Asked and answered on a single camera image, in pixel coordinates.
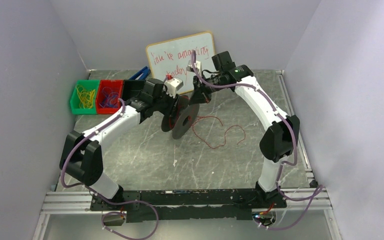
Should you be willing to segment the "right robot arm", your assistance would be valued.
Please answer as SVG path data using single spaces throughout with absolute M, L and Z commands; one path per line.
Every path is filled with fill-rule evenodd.
M 283 166 L 297 164 L 296 159 L 290 162 L 289 157 L 297 155 L 300 120 L 278 107 L 259 85 L 254 72 L 245 64 L 236 65 L 228 51 L 214 55 L 212 61 L 216 73 L 205 78 L 196 51 L 191 51 L 188 70 L 195 75 L 189 103 L 209 103 L 212 93 L 224 89 L 230 89 L 245 101 L 265 130 L 259 143 L 262 172 L 255 189 L 264 200 L 278 197 L 282 194 L 279 181 Z

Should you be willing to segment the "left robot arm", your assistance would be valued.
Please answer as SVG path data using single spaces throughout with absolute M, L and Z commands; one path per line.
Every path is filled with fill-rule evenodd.
M 84 185 L 112 204 L 123 202 L 123 187 L 104 172 L 105 150 L 154 112 L 166 117 L 176 115 L 181 98 L 178 91 L 182 87 L 183 81 L 178 78 L 149 78 L 144 82 L 143 89 L 130 99 L 119 99 L 120 109 L 107 119 L 83 132 L 70 132 L 60 160 L 61 185 L 64 188 Z

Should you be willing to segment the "black perforated cable spool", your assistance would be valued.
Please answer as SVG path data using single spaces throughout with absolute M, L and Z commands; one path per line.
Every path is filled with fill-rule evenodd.
M 193 125 L 200 110 L 199 104 L 189 105 L 189 97 L 180 96 L 178 110 L 172 116 L 165 115 L 161 121 L 163 132 L 172 131 L 172 138 L 180 139 Z

